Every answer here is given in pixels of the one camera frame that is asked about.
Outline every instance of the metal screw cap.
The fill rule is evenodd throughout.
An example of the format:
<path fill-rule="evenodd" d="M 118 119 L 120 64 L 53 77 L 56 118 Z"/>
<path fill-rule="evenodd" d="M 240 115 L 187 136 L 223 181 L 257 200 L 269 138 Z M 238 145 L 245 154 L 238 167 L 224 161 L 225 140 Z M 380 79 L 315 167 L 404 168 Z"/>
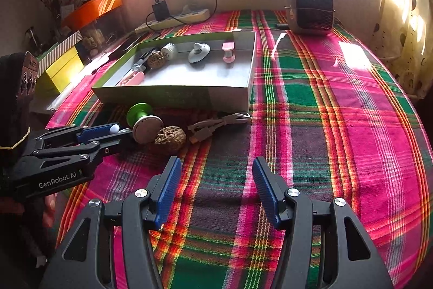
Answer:
<path fill-rule="evenodd" d="M 135 196 L 137 196 L 137 197 L 144 197 L 146 195 L 147 195 L 147 190 L 146 189 L 138 189 L 135 192 Z"/>
<path fill-rule="evenodd" d="M 299 196 L 299 194 L 300 194 L 299 190 L 298 190 L 298 189 L 294 189 L 294 188 L 292 188 L 292 189 L 288 189 L 288 190 L 287 190 L 287 193 L 288 193 L 290 196 L 292 196 L 292 197 Z"/>
<path fill-rule="evenodd" d="M 99 200 L 99 199 L 97 199 L 97 198 L 92 198 L 92 199 L 89 201 L 89 206 L 90 206 L 90 207 L 97 207 L 97 206 L 99 206 L 100 203 L 101 203 L 101 200 Z"/>
<path fill-rule="evenodd" d="M 343 206 L 346 205 L 346 200 L 345 200 L 344 198 L 337 197 L 337 198 L 335 199 L 335 204 L 336 204 L 337 206 L 343 207 Z"/>

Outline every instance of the blue gripper pad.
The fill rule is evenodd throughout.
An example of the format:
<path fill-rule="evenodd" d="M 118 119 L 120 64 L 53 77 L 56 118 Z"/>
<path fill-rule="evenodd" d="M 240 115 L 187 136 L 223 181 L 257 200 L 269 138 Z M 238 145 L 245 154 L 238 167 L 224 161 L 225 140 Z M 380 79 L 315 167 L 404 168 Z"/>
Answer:
<path fill-rule="evenodd" d="M 155 187 L 156 191 L 160 186 L 160 182 L 164 183 L 161 185 L 161 192 L 157 195 L 156 200 L 154 200 L 156 202 L 155 226 L 157 229 L 159 229 L 168 219 L 168 214 L 172 208 L 176 190 L 181 179 L 181 172 L 181 160 L 177 157 L 170 157 L 170 160 L 159 179 L 158 185 Z"/>
<path fill-rule="evenodd" d="M 113 125 L 118 125 L 118 123 L 111 123 L 105 125 L 99 125 L 92 128 L 85 128 L 81 132 L 81 135 L 77 137 L 79 143 L 87 144 L 90 140 L 95 140 L 102 136 L 108 136 L 110 134 L 110 129 Z"/>
<path fill-rule="evenodd" d="M 284 182 L 281 181 L 282 178 L 278 178 L 279 176 L 271 172 L 263 157 L 257 157 L 254 160 L 252 177 L 268 221 L 276 230 L 284 229 L 284 223 L 288 219 L 284 201 L 284 191 L 288 189 L 287 185 L 282 185 Z"/>

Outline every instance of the cardboard box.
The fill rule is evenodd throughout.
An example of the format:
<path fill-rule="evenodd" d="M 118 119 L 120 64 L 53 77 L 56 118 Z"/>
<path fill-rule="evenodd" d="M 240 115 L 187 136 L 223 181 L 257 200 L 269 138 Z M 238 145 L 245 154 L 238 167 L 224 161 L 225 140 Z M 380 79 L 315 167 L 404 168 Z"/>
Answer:
<path fill-rule="evenodd" d="M 39 61 L 38 77 L 40 77 L 45 70 L 47 70 L 53 63 L 59 59 L 67 50 L 76 45 L 83 39 L 83 36 L 79 31 L 75 32 L 60 44 L 55 44 L 48 51 L 41 56 L 37 57 Z"/>
<path fill-rule="evenodd" d="M 75 46 L 58 58 L 36 81 L 36 96 L 59 95 L 84 68 Z"/>
<path fill-rule="evenodd" d="M 236 59 L 223 61 L 222 44 L 235 42 Z M 211 52 L 191 64 L 188 54 L 195 42 L 207 43 Z M 138 86 L 118 86 L 143 53 L 174 43 L 178 55 L 160 69 L 151 69 Z M 199 108 L 224 112 L 248 111 L 256 62 L 254 31 L 214 32 L 142 42 L 120 58 L 93 86 L 103 103 L 153 107 Z"/>

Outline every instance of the green spool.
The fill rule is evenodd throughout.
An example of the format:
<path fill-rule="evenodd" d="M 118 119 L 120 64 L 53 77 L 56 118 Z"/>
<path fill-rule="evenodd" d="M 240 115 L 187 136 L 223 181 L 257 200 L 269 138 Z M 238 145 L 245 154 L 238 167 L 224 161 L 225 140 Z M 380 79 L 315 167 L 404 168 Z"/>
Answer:
<path fill-rule="evenodd" d="M 126 114 L 126 121 L 133 130 L 134 140 L 139 144 L 153 142 L 158 131 L 164 127 L 161 118 L 151 115 L 151 112 L 150 105 L 138 103 Z"/>
<path fill-rule="evenodd" d="M 142 117 L 152 113 L 152 107 L 147 103 L 138 103 L 132 106 L 126 115 L 126 122 L 133 128 L 134 124 Z"/>

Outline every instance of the power strip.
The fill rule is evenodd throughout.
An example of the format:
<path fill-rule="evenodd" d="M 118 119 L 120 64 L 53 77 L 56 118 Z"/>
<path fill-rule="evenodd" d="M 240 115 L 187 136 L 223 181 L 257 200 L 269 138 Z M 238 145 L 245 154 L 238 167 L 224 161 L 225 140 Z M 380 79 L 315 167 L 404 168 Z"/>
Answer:
<path fill-rule="evenodd" d="M 191 13 L 187 14 L 174 15 L 174 17 L 178 18 L 182 22 L 193 24 L 196 22 L 205 21 L 209 17 L 209 9 L 192 11 Z M 181 22 L 173 18 L 168 18 L 162 21 L 152 20 L 148 21 L 147 23 L 152 28 L 152 30 L 163 30 L 165 28 L 173 28 L 174 26 L 182 25 Z M 146 23 L 138 26 L 135 29 L 136 34 L 140 34 L 146 31 L 149 31 L 149 27 L 146 25 Z"/>

